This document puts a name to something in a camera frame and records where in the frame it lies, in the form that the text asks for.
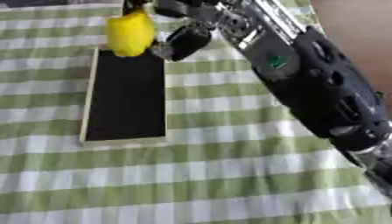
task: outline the black board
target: black board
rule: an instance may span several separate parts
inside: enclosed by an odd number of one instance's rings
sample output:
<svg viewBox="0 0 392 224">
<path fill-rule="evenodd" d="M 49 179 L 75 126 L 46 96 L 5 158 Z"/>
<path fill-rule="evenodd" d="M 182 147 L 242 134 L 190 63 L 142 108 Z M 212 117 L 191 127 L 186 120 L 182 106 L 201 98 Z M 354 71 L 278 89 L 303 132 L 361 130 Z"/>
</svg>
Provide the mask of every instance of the black board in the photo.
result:
<svg viewBox="0 0 392 224">
<path fill-rule="evenodd" d="M 164 137 L 164 61 L 149 51 L 132 58 L 95 53 L 80 140 Z"/>
</svg>

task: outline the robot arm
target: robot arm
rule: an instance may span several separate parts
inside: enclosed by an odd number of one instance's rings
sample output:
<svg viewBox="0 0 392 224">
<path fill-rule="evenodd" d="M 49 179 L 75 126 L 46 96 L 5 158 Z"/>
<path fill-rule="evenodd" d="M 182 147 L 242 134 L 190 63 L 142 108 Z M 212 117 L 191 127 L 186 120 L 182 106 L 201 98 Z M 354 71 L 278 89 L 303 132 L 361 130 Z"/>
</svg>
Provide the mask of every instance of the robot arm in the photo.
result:
<svg viewBox="0 0 392 224">
<path fill-rule="evenodd" d="M 382 93 L 324 35 L 304 28 L 277 0 L 158 0 L 156 11 L 193 22 L 153 51 L 182 60 L 218 29 L 307 129 L 328 139 L 392 199 L 392 122 Z"/>
</svg>

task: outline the wooden frame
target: wooden frame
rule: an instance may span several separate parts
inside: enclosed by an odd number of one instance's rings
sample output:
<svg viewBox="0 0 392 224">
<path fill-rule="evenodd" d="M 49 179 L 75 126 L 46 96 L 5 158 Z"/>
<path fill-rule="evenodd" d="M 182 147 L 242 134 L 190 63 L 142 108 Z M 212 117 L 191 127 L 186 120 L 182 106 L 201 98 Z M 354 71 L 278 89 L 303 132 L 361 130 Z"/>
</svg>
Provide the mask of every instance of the wooden frame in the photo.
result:
<svg viewBox="0 0 392 224">
<path fill-rule="evenodd" d="M 91 105 L 93 102 L 93 96 L 95 94 L 95 81 L 97 74 L 97 67 L 99 62 L 100 49 L 96 47 L 94 49 L 92 66 L 90 69 L 89 81 L 87 86 L 87 94 L 85 99 L 85 106 L 83 110 L 83 117 L 80 127 L 80 142 L 85 146 L 97 146 L 97 145 L 111 145 L 111 144 L 151 144 L 151 143 L 162 143 L 166 142 L 167 138 L 167 109 L 166 103 L 164 103 L 164 135 L 163 136 L 151 136 L 151 137 L 130 137 L 121 139 L 105 139 L 99 141 L 91 141 L 87 139 L 88 136 L 88 125 L 91 113 Z"/>
</svg>

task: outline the yellow ball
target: yellow ball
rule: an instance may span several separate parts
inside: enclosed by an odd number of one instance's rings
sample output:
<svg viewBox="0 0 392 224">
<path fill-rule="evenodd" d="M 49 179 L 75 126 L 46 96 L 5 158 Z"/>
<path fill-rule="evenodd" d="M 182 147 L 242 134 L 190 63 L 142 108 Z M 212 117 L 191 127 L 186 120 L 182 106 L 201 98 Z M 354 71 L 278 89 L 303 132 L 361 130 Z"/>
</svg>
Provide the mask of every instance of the yellow ball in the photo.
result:
<svg viewBox="0 0 392 224">
<path fill-rule="evenodd" d="M 108 20 L 108 47 L 120 57 L 134 57 L 149 48 L 155 38 L 152 20 L 144 10 Z"/>
</svg>

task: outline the tablecloth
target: tablecloth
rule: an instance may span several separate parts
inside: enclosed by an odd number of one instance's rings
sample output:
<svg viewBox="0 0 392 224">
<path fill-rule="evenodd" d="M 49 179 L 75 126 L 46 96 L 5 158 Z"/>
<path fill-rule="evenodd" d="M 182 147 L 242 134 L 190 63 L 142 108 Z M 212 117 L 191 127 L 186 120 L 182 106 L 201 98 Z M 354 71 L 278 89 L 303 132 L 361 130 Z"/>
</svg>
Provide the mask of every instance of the tablecloth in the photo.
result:
<svg viewBox="0 0 392 224">
<path fill-rule="evenodd" d="M 307 0 L 283 0 L 316 24 Z M 390 223 L 388 202 L 213 34 L 166 65 L 164 143 L 78 142 L 115 5 L 0 11 L 0 223 Z M 154 16 L 161 35 L 182 22 Z"/>
</svg>

